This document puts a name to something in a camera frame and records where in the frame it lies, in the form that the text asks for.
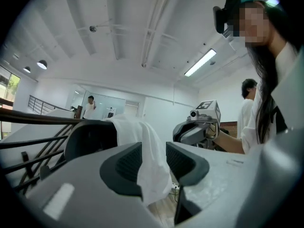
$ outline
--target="hand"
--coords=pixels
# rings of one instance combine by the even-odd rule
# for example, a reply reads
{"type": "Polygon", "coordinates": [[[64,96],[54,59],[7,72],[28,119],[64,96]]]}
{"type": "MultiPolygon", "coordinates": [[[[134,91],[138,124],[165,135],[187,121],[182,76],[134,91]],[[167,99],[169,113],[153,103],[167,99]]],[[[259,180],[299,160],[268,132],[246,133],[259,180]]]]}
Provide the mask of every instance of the hand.
{"type": "Polygon", "coordinates": [[[213,125],[213,124],[210,124],[210,127],[209,127],[209,129],[207,130],[207,132],[206,132],[206,137],[207,138],[212,138],[212,137],[214,137],[215,136],[215,125],[213,125]]]}

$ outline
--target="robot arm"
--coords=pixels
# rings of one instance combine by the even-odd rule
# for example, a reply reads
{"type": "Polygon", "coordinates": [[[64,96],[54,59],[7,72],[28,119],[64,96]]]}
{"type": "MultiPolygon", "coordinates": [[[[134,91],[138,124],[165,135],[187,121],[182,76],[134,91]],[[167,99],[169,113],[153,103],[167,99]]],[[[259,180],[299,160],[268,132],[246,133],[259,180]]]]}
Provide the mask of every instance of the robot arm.
{"type": "Polygon", "coordinates": [[[216,100],[203,101],[190,111],[187,121],[175,127],[173,130],[173,141],[188,145],[202,145],[210,148],[212,140],[219,133],[220,111],[216,100]],[[215,135],[207,136],[210,125],[215,125],[215,135]]]}

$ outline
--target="man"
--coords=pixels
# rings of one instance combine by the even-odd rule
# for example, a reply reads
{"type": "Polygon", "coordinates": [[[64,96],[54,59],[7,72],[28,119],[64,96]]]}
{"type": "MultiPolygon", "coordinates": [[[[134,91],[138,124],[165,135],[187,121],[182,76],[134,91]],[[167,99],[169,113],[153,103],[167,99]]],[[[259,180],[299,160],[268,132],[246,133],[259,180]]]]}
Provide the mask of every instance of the man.
{"type": "Polygon", "coordinates": [[[251,107],[256,96],[257,82],[254,79],[248,78],[242,83],[242,96],[244,98],[241,106],[241,111],[237,121],[237,138],[241,137],[241,133],[249,123],[251,115],[251,107]]]}
{"type": "Polygon", "coordinates": [[[82,119],[90,119],[93,111],[95,110],[95,101],[93,96],[87,98],[88,104],[85,106],[85,112],[82,119]]]}

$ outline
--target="long black hair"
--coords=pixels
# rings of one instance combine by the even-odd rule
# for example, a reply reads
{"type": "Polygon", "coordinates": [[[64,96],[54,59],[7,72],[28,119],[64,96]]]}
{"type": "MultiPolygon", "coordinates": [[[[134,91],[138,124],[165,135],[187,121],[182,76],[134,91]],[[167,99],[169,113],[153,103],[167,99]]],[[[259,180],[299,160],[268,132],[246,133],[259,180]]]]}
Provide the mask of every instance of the long black hair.
{"type": "MultiPolygon", "coordinates": [[[[264,11],[277,32],[299,51],[301,43],[297,40],[295,30],[285,12],[277,6],[272,7],[264,1],[259,2],[265,7],[264,11]]],[[[253,61],[257,74],[261,78],[261,102],[256,115],[256,135],[258,141],[264,143],[269,131],[270,115],[274,108],[274,100],[271,97],[271,92],[278,84],[276,59],[267,46],[248,47],[248,53],[253,61]]]]}

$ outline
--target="ceiling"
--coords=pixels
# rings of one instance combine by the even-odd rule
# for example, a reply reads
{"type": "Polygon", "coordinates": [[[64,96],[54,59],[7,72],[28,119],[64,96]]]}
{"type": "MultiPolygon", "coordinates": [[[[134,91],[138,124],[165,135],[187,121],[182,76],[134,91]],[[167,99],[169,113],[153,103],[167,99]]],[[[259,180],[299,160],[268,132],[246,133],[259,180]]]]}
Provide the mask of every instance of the ceiling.
{"type": "Polygon", "coordinates": [[[31,0],[1,46],[1,63],[22,73],[28,66],[29,76],[37,79],[44,73],[36,65],[39,60],[60,70],[61,61],[99,54],[104,61],[121,61],[122,67],[144,67],[174,82],[203,87],[250,66],[248,56],[234,51],[214,29],[212,8],[224,4],[225,0],[31,0]],[[215,64],[207,62],[185,77],[210,48],[217,52],[215,64]]]}

